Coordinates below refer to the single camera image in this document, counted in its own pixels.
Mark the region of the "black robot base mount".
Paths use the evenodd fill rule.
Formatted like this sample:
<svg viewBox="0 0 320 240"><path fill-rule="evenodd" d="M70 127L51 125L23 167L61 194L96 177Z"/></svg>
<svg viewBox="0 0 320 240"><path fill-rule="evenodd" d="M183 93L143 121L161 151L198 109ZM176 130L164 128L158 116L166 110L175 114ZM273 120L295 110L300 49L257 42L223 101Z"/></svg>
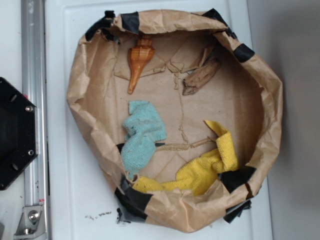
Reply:
<svg viewBox="0 0 320 240"><path fill-rule="evenodd" d="M37 157L36 110L21 92L0 78L0 189L6 190Z"/></svg>

